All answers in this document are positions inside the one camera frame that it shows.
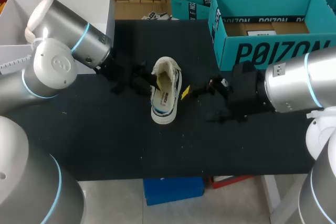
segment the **shoe lining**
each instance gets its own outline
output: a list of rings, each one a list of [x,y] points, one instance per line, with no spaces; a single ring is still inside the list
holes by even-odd
[[[155,91],[153,106],[156,111],[163,114],[169,112],[172,106],[172,80],[165,71],[158,75],[158,79],[161,84],[161,91]]]

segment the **paper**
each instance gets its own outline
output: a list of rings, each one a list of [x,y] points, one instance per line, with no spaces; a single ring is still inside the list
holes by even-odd
[[[262,35],[276,35],[277,33],[274,30],[268,31],[248,31],[248,36],[262,36]]]

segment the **sneaker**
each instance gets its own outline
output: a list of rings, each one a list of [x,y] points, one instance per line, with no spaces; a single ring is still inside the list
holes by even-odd
[[[172,58],[162,57],[155,63],[152,74],[158,77],[161,89],[152,86],[152,118],[158,124],[171,123],[176,117],[182,85],[181,69]]]

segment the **tile floor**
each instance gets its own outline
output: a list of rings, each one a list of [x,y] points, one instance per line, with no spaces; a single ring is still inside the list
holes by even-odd
[[[278,175],[280,196],[294,183],[292,175]],[[202,197],[148,207],[141,179],[80,182],[87,199],[85,224],[269,224],[260,177],[220,189],[207,188]],[[289,224],[299,224],[295,213]]]

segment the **black table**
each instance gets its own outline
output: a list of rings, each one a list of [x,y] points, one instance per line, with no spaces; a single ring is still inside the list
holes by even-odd
[[[116,21],[118,53],[147,60],[162,56],[182,68],[182,90],[219,73],[207,22]],[[180,101],[169,125],[151,118],[150,98],[127,89],[110,92],[103,76],[81,75],[50,102],[8,117],[31,143],[51,153],[78,180],[307,173],[313,166],[305,113],[251,116],[246,123],[207,123],[223,109],[219,95]]]

